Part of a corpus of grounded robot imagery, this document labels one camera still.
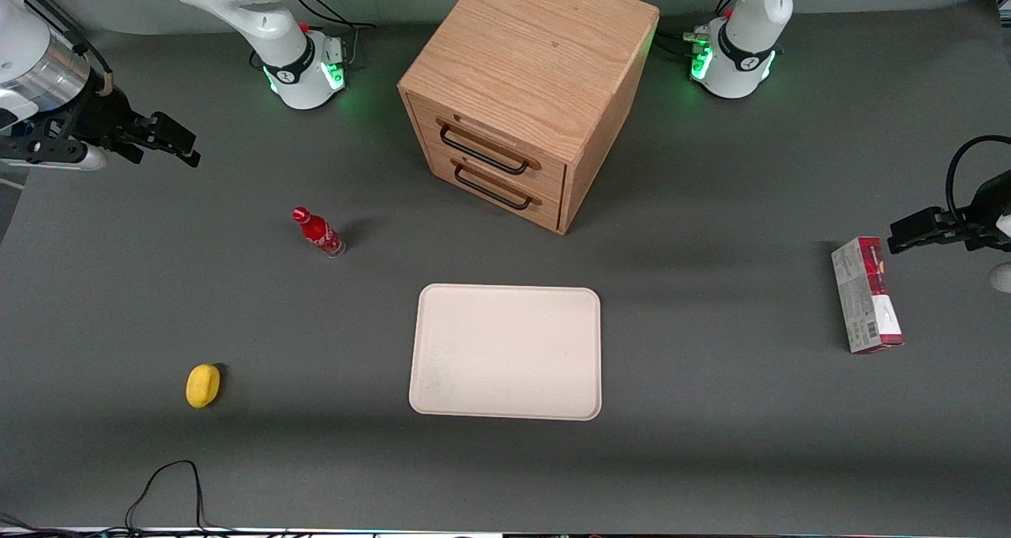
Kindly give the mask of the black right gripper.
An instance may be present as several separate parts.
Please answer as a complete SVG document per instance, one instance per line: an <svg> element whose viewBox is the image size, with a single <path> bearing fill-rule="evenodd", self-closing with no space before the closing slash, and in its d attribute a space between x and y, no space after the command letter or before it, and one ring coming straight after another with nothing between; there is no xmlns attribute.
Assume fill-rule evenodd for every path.
<svg viewBox="0 0 1011 538"><path fill-rule="evenodd" d="M48 136L68 141L54 143L50 164L105 164L111 154L137 164L144 147L163 150L189 167L198 167L200 161L195 134L163 112L151 117L137 114L118 88L109 96L85 89L55 108L48 119Z"/></svg>

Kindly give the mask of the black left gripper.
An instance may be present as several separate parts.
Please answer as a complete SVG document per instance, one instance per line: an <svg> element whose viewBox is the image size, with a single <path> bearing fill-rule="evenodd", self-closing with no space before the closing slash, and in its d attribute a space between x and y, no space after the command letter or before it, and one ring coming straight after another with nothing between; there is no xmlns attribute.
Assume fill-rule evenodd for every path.
<svg viewBox="0 0 1011 538"><path fill-rule="evenodd" d="M992 249L1008 253L1010 171L983 182L966 207L956 206L953 190L954 173L949 171L945 177L945 202L957 231L949 231L946 210L927 207L889 225L889 253L896 256L914 247L950 243L964 243L967 251Z"/></svg>

